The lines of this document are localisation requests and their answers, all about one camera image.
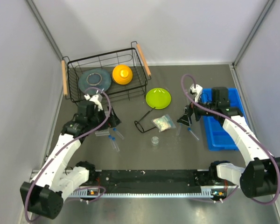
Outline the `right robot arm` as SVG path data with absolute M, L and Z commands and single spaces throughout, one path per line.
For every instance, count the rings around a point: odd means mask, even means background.
M 215 185 L 224 180 L 239 186 L 248 198 L 280 194 L 280 157 L 274 157 L 259 142 L 249 128 L 242 109 L 230 101 L 229 89 L 226 87 L 212 88 L 207 94 L 209 102 L 204 101 L 205 91 L 202 86 L 192 84 L 186 96 L 194 95 L 186 106 L 181 119 L 188 126 L 192 119 L 199 121 L 202 116 L 213 120 L 229 135 L 240 151 L 245 167 L 233 165 L 228 161 L 212 163 L 208 173 L 209 181 Z

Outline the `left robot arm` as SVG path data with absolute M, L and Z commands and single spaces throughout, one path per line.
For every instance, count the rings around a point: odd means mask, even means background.
M 27 222 L 32 222 L 29 212 L 55 219 L 66 199 L 80 185 L 92 185 L 96 181 L 94 165 L 88 162 L 79 162 L 65 177 L 63 172 L 88 135 L 108 128 L 117 119 L 110 104 L 107 109 L 105 112 L 99 100 L 90 99 L 78 104 L 77 112 L 63 126 L 43 167 L 31 181 L 23 182 L 20 187 Z

